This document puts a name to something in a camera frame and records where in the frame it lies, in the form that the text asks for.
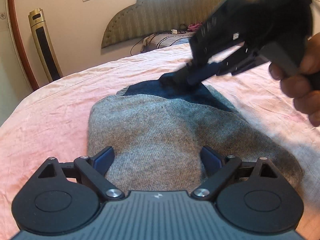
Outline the person's right hand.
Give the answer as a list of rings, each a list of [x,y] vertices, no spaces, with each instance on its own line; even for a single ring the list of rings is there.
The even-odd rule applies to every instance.
[[[314,127],[319,126],[319,91],[311,87],[306,78],[319,72],[319,34],[308,40],[307,49],[300,64],[299,74],[287,77],[274,63],[270,64],[269,72],[273,79],[280,82],[281,91],[293,99],[297,111],[306,114]]]

